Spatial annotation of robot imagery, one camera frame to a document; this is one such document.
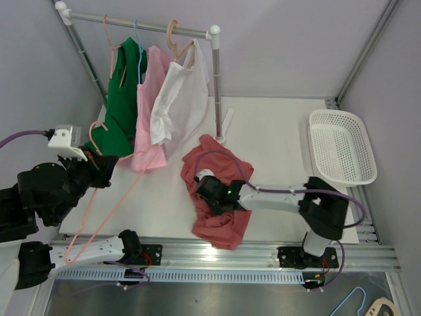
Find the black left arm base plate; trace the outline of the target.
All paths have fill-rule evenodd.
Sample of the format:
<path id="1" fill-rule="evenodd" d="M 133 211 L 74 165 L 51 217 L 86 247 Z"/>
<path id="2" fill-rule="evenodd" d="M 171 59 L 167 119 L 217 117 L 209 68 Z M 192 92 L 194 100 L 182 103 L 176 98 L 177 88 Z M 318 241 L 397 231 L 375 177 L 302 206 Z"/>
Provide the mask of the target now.
<path id="1" fill-rule="evenodd" d="M 160 266 L 162 259 L 162 245 L 160 244 L 141 244 L 141 251 L 131 257 L 118 260 L 119 263 L 126 265 L 139 266 Z"/>

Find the coral red t shirt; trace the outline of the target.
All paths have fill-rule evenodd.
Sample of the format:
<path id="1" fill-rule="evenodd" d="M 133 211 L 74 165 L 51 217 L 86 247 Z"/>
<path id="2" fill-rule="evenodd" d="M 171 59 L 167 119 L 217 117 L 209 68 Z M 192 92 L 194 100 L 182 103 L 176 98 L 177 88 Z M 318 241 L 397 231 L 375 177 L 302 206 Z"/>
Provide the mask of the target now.
<path id="1" fill-rule="evenodd" d="M 207 134 L 199 138 L 199 145 L 182 161 L 181 177 L 197 214 L 192 233 L 216 248 L 236 249 L 251 217 L 237 198 L 251 178 L 253 166 Z"/>

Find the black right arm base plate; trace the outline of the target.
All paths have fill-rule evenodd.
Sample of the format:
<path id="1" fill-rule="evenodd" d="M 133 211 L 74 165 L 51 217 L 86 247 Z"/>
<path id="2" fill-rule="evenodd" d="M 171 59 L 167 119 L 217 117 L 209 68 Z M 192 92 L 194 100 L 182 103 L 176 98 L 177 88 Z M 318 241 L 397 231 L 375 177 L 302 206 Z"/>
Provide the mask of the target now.
<path id="1" fill-rule="evenodd" d="M 277 248 L 278 260 L 281 268 L 292 269 L 321 269 L 323 263 L 327 263 L 329 268 L 339 268 L 338 256 L 335 248 L 328 247 L 321 257 L 305 253 L 302 247 L 281 246 Z"/>

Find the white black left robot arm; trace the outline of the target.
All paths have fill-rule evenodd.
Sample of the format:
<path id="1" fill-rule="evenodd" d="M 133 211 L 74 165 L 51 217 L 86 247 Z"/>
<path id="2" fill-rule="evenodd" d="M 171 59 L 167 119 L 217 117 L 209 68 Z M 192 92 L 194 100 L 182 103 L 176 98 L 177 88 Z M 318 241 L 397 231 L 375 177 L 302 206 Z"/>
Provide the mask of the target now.
<path id="1" fill-rule="evenodd" d="M 95 153 L 82 160 L 60 157 L 19 173 L 13 187 L 1 190 L 1 289 L 31 288 L 77 265 L 140 260 L 142 246 L 133 230 L 87 246 L 25 241 L 38 232 L 37 217 L 44 226 L 58 226 L 89 188 L 108 188 L 117 162 L 116 156 Z"/>

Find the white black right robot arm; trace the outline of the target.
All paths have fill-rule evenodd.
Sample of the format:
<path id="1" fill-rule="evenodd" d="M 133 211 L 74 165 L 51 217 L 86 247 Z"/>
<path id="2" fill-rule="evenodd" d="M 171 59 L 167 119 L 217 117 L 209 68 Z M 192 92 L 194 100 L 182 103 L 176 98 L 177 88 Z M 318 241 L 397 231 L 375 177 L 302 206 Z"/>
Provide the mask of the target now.
<path id="1" fill-rule="evenodd" d="M 254 210 L 300 215 L 309 231 L 300 248 L 278 248 L 281 267 L 303 270 L 339 266 L 329 243 L 342 239 L 349 202 L 321 178 L 312 176 L 303 185 L 285 188 L 253 188 L 244 180 L 223 184 L 212 171 L 205 169 L 194 180 L 195 193 L 205 201 L 212 215 Z"/>

